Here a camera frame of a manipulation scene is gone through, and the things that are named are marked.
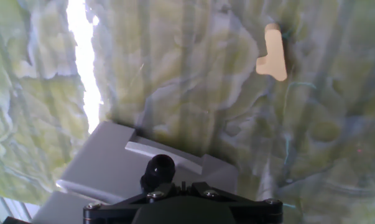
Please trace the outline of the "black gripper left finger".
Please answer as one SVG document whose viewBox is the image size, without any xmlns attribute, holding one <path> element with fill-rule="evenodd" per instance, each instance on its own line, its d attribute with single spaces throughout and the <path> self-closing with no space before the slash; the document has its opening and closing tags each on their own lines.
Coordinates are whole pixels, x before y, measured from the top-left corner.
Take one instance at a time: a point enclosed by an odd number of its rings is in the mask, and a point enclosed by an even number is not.
<svg viewBox="0 0 375 224">
<path fill-rule="evenodd" d="M 175 184 L 161 184 L 153 192 L 136 195 L 122 202 L 105 205 L 91 202 L 83 208 L 83 224 L 106 224 L 112 221 L 131 222 L 144 205 L 175 195 Z"/>
</svg>

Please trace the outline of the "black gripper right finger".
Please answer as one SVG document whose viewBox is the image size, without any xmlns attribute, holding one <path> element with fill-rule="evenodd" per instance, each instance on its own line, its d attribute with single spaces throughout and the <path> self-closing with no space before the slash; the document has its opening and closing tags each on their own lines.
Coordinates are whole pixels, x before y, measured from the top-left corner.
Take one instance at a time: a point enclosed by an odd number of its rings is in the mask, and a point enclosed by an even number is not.
<svg viewBox="0 0 375 224">
<path fill-rule="evenodd" d="M 199 197 L 216 205 L 224 205 L 238 222 L 283 223 L 283 203 L 276 198 L 252 201 L 244 197 L 210 187 L 206 182 L 194 182 L 190 196 Z"/>
</svg>

